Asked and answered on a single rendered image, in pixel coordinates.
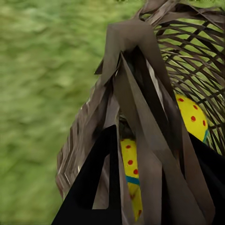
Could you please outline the easter egg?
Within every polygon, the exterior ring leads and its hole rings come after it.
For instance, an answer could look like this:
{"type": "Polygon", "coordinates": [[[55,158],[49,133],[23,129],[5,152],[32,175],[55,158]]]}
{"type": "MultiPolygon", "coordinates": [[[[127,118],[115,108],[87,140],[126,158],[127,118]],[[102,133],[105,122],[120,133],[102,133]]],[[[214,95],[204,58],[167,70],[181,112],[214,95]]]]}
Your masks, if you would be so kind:
{"type": "Polygon", "coordinates": [[[136,141],[131,138],[128,138],[125,140],[120,140],[120,143],[127,185],[129,189],[130,198],[132,198],[136,188],[140,185],[137,167],[136,141]]]}
{"type": "Polygon", "coordinates": [[[135,217],[135,222],[137,222],[137,220],[141,214],[141,210],[143,210],[140,187],[138,187],[135,190],[135,192],[132,196],[131,202],[132,202],[132,208],[133,208],[133,213],[134,213],[134,217],[135,217]]]}
{"type": "Polygon", "coordinates": [[[206,115],[190,98],[179,93],[175,93],[175,96],[187,127],[187,131],[205,143],[206,136],[209,134],[206,115]]]}

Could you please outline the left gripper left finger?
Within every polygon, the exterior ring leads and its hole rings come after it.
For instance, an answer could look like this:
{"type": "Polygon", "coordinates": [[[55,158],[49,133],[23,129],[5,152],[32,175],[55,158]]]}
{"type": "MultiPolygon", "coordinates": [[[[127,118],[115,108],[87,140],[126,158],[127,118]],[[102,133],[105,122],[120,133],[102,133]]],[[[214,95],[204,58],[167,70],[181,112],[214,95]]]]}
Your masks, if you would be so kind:
{"type": "Polygon", "coordinates": [[[123,225],[116,125],[100,132],[51,225],[123,225]],[[104,160],[109,154],[109,207],[92,209],[104,160]]]}

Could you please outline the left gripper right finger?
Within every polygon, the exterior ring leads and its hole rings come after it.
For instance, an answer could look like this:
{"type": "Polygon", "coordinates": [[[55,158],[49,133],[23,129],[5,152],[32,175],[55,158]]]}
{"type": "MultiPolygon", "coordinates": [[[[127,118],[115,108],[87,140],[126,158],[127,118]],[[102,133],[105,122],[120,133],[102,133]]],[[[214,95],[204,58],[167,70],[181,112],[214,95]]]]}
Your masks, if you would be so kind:
{"type": "Polygon", "coordinates": [[[225,225],[225,158],[189,133],[216,213],[212,225],[225,225]]]}

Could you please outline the wicker basket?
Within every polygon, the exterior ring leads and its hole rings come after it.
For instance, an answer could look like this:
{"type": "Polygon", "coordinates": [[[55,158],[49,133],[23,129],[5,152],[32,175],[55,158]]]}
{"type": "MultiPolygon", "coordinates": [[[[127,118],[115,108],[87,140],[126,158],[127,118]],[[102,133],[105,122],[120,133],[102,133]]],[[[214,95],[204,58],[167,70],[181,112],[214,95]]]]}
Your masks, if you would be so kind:
{"type": "MultiPolygon", "coordinates": [[[[129,20],[107,25],[104,57],[94,73],[100,76],[90,89],[87,102],[78,108],[68,137],[57,154],[55,182],[62,202],[100,132],[116,125],[122,224],[212,225],[216,208],[175,96],[179,89],[198,106],[205,106],[209,114],[200,108],[214,124],[211,127],[207,124],[209,134],[205,143],[217,152],[215,139],[225,158],[225,122],[222,122],[215,111],[225,119],[225,65],[217,60],[221,58],[225,62],[225,42],[218,38],[225,39],[225,34],[207,27],[210,23],[225,32],[225,11],[221,7],[195,7],[185,0],[148,0],[129,20]],[[212,10],[215,8],[221,10],[212,10]],[[150,15],[141,18],[144,14],[150,15]],[[205,23],[197,25],[180,21],[179,18],[203,20],[205,23]],[[180,29],[185,27],[196,28],[196,31],[180,29]],[[164,34],[167,29],[178,33],[164,34]],[[215,41],[199,36],[201,31],[215,41]],[[188,39],[177,37],[182,34],[188,34],[188,39]],[[194,38],[208,48],[191,43],[194,38]],[[181,45],[173,45],[166,39],[176,40],[181,45]],[[158,44],[164,47],[159,47],[158,44]],[[219,51],[213,44],[224,47],[224,50],[219,51]],[[185,48],[186,45],[195,47],[201,53],[189,51],[185,48]],[[169,47],[173,50],[164,50],[169,47]],[[208,55],[201,48],[215,52],[216,56],[208,55]],[[184,56],[180,51],[187,52],[192,57],[184,56]],[[174,56],[181,57],[195,70],[180,64],[173,59],[174,56]],[[209,60],[205,61],[200,56],[209,60]],[[179,67],[171,65],[171,60],[179,67]],[[192,60],[199,61],[202,65],[197,66],[192,60]],[[203,70],[205,67],[212,75],[203,70]],[[189,74],[181,70],[186,70],[189,74]],[[198,72],[205,75],[212,85],[198,76],[198,72]],[[204,87],[191,78],[193,75],[204,87]],[[185,83],[187,79],[204,99],[185,83]],[[220,90],[213,81],[223,88],[220,90]],[[191,91],[182,87],[182,83],[191,91]],[[214,93],[205,83],[217,92],[214,93]],[[200,87],[211,95],[207,96],[200,87]],[[211,98],[215,98],[219,108],[211,98]],[[126,133],[125,128],[133,132],[136,141],[140,182],[138,187],[142,196],[142,210],[137,222],[120,143],[120,140],[124,140],[122,137],[126,133]],[[217,129],[219,139],[213,129],[217,129]]],[[[109,177],[110,154],[104,160],[92,209],[109,207],[109,177]]]]}

